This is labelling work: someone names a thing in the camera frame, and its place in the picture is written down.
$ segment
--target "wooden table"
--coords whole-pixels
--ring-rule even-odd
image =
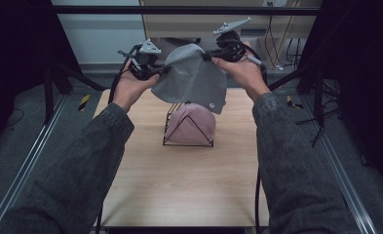
[[[97,115],[109,91],[99,101]],[[255,226],[257,150],[244,90],[229,89],[214,147],[163,145],[172,105],[149,90],[131,108],[135,129],[103,204],[102,226]],[[260,191],[260,225],[268,225]]]

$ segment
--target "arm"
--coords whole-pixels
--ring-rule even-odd
[[[327,161],[321,161],[291,123],[248,59],[230,63],[214,58],[252,99],[257,125],[260,174],[270,212],[271,233],[341,233],[345,205]]]
[[[138,81],[125,72],[113,103],[32,181],[23,203],[1,220],[0,233],[89,233],[134,130],[127,113],[158,78]]]

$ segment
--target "gray cloth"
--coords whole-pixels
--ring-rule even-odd
[[[227,80],[224,71],[201,57],[203,49],[189,44],[173,50],[166,59],[170,72],[162,75],[152,93],[168,103],[190,101],[220,114],[225,104]]]

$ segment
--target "metal rod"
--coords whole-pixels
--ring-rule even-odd
[[[29,6],[28,11],[53,11],[57,14],[99,15],[249,15],[319,16],[341,13],[336,9],[315,7],[195,7],[195,6]]]
[[[40,153],[42,152],[56,122],[57,119],[63,109],[63,106],[66,102],[67,96],[60,96],[60,99],[57,101],[57,105],[55,107],[55,112],[50,120],[50,122],[45,125],[37,139],[35,140],[32,148],[30,149],[29,153],[27,154],[26,159],[24,160],[23,164],[21,165],[21,168],[16,175],[15,180],[12,182],[11,187],[9,188],[8,192],[6,193],[3,201],[0,204],[0,220],[2,219],[5,212],[11,208],[16,200],[18,199],[21,190],[23,189],[28,177],[30,176],[30,173],[32,172],[32,169],[34,165],[37,162],[37,159],[39,158]]]
[[[311,107],[312,103],[310,103],[310,100],[306,97],[301,98],[305,103],[309,115],[313,116]],[[316,129],[319,128],[316,122],[314,122],[314,125]],[[349,210],[355,218],[356,224],[363,234],[376,234],[377,230],[373,225],[373,222],[367,213],[366,208],[364,207],[364,203],[362,202],[361,197],[356,191],[356,188],[353,185],[351,179],[349,179],[349,176],[343,168],[333,146],[330,143],[328,136],[325,133],[322,134],[322,141],[330,167],[337,179],[337,183],[339,184],[340,190],[342,191],[343,196],[348,204]]]

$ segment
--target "pink object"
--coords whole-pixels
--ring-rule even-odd
[[[210,144],[214,132],[214,115],[202,105],[190,103],[172,113],[164,137],[176,142]]]

